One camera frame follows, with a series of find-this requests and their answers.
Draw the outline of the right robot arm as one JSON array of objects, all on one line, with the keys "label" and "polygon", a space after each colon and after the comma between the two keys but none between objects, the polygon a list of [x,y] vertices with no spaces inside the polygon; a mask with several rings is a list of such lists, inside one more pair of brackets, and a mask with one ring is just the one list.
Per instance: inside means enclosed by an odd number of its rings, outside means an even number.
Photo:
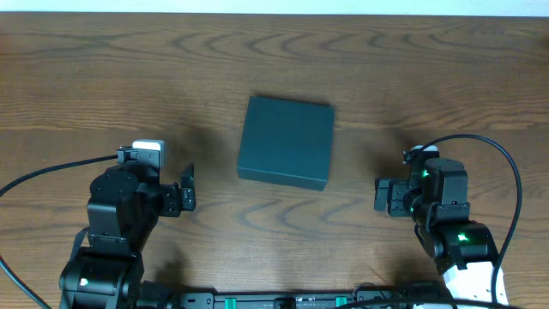
[{"label": "right robot arm", "polygon": [[409,161],[407,179],[375,180],[374,210],[409,217],[455,299],[509,303],[504,278],[492,273],[498,250],[488,227],[469,219],[468,174],[455,160],[423,154]]}]

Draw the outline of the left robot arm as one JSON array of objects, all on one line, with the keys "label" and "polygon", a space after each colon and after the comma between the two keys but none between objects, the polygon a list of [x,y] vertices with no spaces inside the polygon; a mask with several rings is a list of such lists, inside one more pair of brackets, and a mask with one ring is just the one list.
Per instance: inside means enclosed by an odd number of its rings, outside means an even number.
[{"label": "left robot arm", "polygon": [[194,167],[180,180],[160,183],[160,171],[142,164],[107,168],[90,185],[89,225],[75,237],[59,279],[62,308],[177,308],[176,292],[145,282],[142,250],[161,216],[196,207]]}]

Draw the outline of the dark green box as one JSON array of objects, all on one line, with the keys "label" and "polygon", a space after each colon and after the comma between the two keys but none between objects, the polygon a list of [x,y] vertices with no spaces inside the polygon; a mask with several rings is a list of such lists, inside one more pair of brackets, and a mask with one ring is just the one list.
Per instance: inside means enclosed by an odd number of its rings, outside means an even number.
[{"label": "dark green box", "polygon": [[335,109],[252,96],[238,152],[241,179],[323,191],[329,179]]}]

